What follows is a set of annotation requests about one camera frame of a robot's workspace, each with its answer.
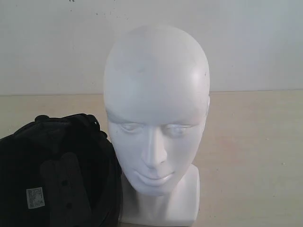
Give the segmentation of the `black helmet with tinted visor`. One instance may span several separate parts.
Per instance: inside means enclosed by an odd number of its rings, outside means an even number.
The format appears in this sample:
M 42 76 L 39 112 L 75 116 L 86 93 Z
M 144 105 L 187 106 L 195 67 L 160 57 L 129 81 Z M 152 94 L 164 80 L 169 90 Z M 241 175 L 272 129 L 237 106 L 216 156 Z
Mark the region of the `black helmet with tinted visor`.
M 95 116 L 40 115 L 0 140 L 3 227 L 117 227 L 121 167 Z

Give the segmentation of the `white mannequin head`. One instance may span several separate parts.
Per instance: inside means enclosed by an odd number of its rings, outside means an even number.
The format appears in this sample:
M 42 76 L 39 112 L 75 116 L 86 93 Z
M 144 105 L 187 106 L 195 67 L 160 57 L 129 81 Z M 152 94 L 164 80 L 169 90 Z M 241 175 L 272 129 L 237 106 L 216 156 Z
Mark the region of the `white mannequin head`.
M 104 73 L 108 130 L 141 202 L 168 203 L 198 151 L 210 76 L 201 45 L 185 31 L 145 25 L 113 45 Z

